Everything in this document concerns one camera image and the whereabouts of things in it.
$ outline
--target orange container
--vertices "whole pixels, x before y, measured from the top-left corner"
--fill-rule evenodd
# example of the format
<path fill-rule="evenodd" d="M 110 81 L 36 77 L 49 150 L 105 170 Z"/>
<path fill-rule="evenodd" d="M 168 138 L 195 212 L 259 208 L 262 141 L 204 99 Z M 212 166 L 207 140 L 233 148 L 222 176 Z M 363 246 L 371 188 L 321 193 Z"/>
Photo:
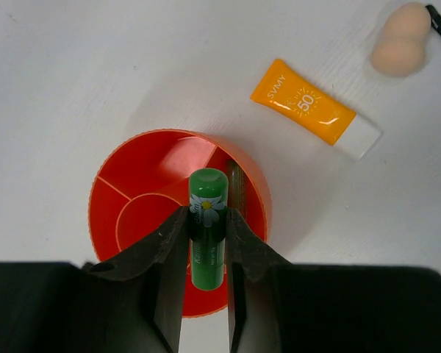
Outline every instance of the orange container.
<path fill-rule="evenodd" d="M 246 178 L 246 222 L 268 239 L 271 198 L 255 162 L 230 142 L 185 130 L 145 132 L 120 145 L 104 162 L 90 193 L 90 236 L 100 261 L 153 232 L 180 205 L 189 206 L 188 177 L 200 168 L 227 172 L 235 160 Z M 183 316 L 215 313 L 227 305 L 226 278 L 211 292 L 196 289 L 187 265 Z"/>

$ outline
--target sun logo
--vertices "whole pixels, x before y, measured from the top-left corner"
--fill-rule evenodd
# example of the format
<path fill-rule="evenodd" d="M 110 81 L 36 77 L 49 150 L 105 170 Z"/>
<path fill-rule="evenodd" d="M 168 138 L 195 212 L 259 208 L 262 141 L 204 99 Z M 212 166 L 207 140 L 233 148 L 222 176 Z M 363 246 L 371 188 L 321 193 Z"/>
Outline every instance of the sun logo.
<path fill-rule="evenodd" d="M 322 97 L 318 96 L 313 90 L 302 87 L 295 93 L 293 98 L 288 99 L 287 106 L 302 118 L 308 116 L 314 108 L 317 108 L 317 101 L 320 99 Z"/>

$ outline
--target white table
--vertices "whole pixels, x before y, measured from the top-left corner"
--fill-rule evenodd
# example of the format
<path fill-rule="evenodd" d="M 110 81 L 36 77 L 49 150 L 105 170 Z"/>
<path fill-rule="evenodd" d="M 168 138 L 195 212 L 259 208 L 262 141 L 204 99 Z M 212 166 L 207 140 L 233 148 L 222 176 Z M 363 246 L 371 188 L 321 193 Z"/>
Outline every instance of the white table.
<path fill-rule="evenodd" d="M 441 272 L 441 39 L 420 73 L 377 78 L 365 61 L 389 3 L 0 0 L 0 260 L 95 260 L 98 167 L 171 127 L 228 137 L 261 165 L 270 244 L 288 260 Z M 250 101 L 276 57 L 377 123 L 379 144 L 353 163 Z M 225 311 L 184 321 L 181 352 L 227 346 Z"/>

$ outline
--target lip balm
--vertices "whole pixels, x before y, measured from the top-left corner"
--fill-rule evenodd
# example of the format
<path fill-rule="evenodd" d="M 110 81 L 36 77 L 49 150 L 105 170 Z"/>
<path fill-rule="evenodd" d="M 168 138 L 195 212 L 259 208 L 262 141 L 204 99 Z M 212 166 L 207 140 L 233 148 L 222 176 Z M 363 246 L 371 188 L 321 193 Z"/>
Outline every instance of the lip balm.
<path fill-rule="evenodd" d="M 369 120 L 334 100 L 276 59 L 251 100 L 287 116 L 354 159 L 361 159 L 381 137 Z"/>
<path fill-rule="evenodd" d="M 200 290 L 214 290 L 223 283 L 227 176 L 204 168 L 190 176 L 191 282 Z"/>

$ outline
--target sunscreen tube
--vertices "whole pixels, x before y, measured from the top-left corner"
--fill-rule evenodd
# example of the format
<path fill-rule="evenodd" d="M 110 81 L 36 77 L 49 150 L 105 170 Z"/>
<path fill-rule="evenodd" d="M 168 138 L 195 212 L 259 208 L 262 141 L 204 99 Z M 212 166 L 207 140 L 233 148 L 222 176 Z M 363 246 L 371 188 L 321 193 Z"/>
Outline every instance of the sunscreen tube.
<path fill-rule="evenodd" d="M 361 159 L 382 135 L 366 118 L 327 96 L 280 59 L 274 61 L 250 98 L 354 159 Z"/>

